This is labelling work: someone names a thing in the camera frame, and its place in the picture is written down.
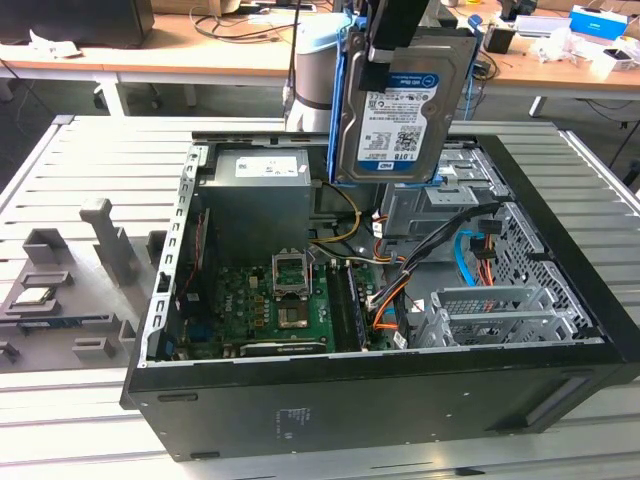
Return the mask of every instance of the floor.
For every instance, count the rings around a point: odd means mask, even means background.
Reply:
[[[83,82],[38,81],[29,82],[36,94],[57,114],[105,115],[93,104],[95,84]],[[181,115],[181,116],[249,116],[278,117],[282,114],[279,88],[198,86],[198,106],[185,105],[182,87],[158,85],[163,107],[154,110],[144,85],[128,87],[128,101],[132,115]],[[50,115],[33,95],[26,95],[25,86],[12,85],[14,99],[0,104],[0,189],[6,185],[21,162],[51,122]],[[528,110],[533,98],[487,96],[478,106],[475,120],[530,121]],[[589,105],[585,101],[551,99],[544,107],[539,120],[552,121],[559,128],[570,129],[593,150],[600,159],[608,162],[629,132],[620,129],[620,122],[628,120],[628,128],[640,119],[640,102],[624,106],[627,102],[602,101],[602,106]],[[462,109],[456,118],[464,115]],[[634,135],[619,156],[614,167],[618,176],[629,171],[632,160],[640,160],[640,131]]]

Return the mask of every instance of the wooden desk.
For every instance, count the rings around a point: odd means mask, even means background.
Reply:
[[[498,11],[494,0],[458,7],[456,15],[478,13],[485,21]],[[558,15],[538,11],[539,15]],[[213,26],[205,23],[203,27]],[[268,25],[240,24],[219,31],[223,35],[262,30]],[[154,29],[141,49],[82,48],[82,57],[50,60],[24,46],[0,46],[0,58],[23,78],[96,81],[102,85],[112,115],[128,113],[123,82],[280,86],[287,75],[291,29],[272,35],[274,42],[236,44],[197,33],[186,15],[158,15]],[[546,97],[640,100],[640,71],[614,72],[606,80],[590,72],[579,59],[542,64],[529,53],[533,40],[516,35],[506,55],[492,55],[500,74],[485,91],[499,95],[537,96],[531,112],[539,113]],[[11,74],[0,67],[0,78]]]
[[[451,11],[459,18],[478,14],[488,23],[499,7],[493,0],[483,0],[480,5],[461,6]],[[567,15],[549,10],[536,10],[535,14]],[[546,97],[640,100],[640,70],[612,72],[602,78],[591,72],[591,62],[583,58],[578,58],[577,64],[568,60],[541,63],[529,52],[534,41],[516,34],[507,54],[491,54],[500,73],[486,85],[487,93],[537,96],[529,111],[533,117],[539,115]]]
[[[224,21],[231,23],[233,17]],[[207,20],[201,26],[211,29],[213,25],[213,20]],[[216,33],[239,35],[270,27],[243,23]],[[283,85],[291,34],[292,28],[287,28],[269,33],[269,42],[229,43],[196,32],[188,15],[156,15],[153,30],[140,49],[87,47],[81,48],[81,57],[52,60],[26,46],[0,45],[0,58],[22,78],[96,81],[103,87],[111,114],[125,115],[126,101],[119,92],[123,82]],[[11,76],[0,65],[0,78]]]

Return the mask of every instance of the hard disk drive label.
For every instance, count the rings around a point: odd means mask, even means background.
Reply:
[[[418,159],[427,130],[422,109],[436,94],[435,74],[392,73],[385,93],[368,92],[358,161],[370,170],[403,170]]]

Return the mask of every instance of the orange cable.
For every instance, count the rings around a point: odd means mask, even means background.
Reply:
[[[400,290],[402,290],[407,283],[409,283],[409,280],[407,279],[407,281],[405,281],[404,283],[402,283],[400,286],[398,286],[398,288],[396,288],[393,293],[391,295],[389,295],[389,297],[387,297],[387,299],[384,301],[384,303],[382,304],[382,306],[378,309],[378,313],[376,314],[376,318],[373,321],[373,329],[374,330],[378,330],[378,328],[393,328],[393,329],[397,329],[398,326],[394,325],[394,324],[390,324],[390,323],[380,323],[378,324],[378,322],[380,321],[380,319],[382,318],[382,315],[384,315],[384,311],[387,308],[387,305],[389,305],[389,303],[391,303],[391,300],[393,300],[393,298],[400,293]]]

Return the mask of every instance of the box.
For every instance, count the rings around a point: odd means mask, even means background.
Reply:
[[[606,77],[611,72],[623,72],[635,68],[633,59],[622,50],[606,48],[596,55],[591,63],[591,71]]]
[[[622,15],[640,15],[640,0],[538,0],[539,10],[570,12],[574,6],[601,8]]]
[[[586,7],[573,7],[569,14],[571,30],[600,38],[615,40],[624,34],[629,17],[618,13]]]

